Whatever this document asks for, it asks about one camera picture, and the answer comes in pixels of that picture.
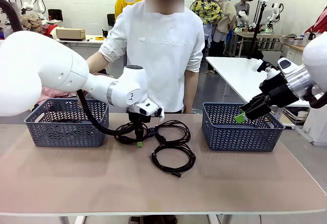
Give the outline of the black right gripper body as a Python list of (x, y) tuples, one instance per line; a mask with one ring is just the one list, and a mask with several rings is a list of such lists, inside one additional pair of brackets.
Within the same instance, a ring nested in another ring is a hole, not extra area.
[(286, 107), (299, 100), (288, 87), (287, 80), (283, 74), (277, 74), (268, 80), (264, 80), (260, 83), (259, 89), (267, 98), (266, 103), (269, 107)]

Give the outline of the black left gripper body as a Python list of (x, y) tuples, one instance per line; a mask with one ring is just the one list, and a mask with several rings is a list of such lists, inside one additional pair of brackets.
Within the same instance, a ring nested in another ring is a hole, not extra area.
[(143, 128), (144, 123), (149, 123), (151, 120), (151, 116), (143, 115), (135, 112), (128, 111), (129, 121), (134, 125), (135, 132), (140, 132)]

